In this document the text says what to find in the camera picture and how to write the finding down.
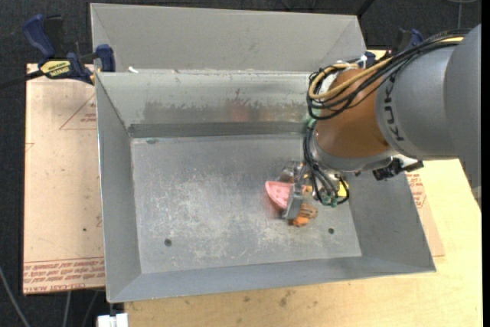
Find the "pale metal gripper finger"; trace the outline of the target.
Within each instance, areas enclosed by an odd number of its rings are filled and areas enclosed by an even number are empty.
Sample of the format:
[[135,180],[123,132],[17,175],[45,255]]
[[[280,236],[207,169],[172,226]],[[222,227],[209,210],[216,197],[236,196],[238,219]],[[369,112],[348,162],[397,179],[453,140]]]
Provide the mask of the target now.
[[293,220],[299,216],[299,212],[304,201],[302,187],[294,184],[289,192],[286,209],[282,213],[282,218]]

